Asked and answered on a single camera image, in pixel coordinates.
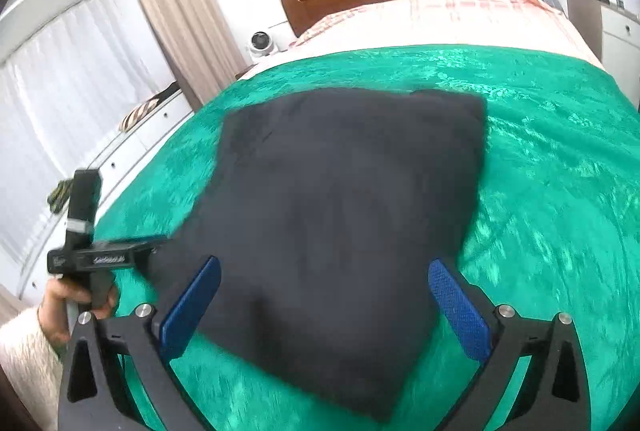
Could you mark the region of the cream knit sleeve forearm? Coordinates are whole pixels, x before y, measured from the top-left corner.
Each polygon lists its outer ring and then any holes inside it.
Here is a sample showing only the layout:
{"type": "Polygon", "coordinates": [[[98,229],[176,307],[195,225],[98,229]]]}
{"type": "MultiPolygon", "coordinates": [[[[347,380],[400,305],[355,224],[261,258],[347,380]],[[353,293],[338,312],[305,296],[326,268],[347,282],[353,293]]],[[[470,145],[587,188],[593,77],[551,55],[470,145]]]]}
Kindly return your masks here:
{"type": "Polygon", "coordinates": [[[62,363],[30,307],[1,326],[1,368],[40,430],[58,429],[62,363]]]}

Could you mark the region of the person left hand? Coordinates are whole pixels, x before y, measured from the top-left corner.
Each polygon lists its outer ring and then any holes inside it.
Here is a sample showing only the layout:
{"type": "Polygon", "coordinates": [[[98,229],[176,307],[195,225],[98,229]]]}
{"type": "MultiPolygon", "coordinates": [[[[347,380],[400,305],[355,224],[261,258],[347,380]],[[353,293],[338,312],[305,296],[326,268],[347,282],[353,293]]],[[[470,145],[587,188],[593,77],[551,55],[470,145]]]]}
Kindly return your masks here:
{"type": "Polygon", "coordinates": [[[70,303],[92,306],[91,292],[69,278],[50,278],[37,310],[37,318],[44,338],[55,349],[70,341],[67,306],[70,303]]]}

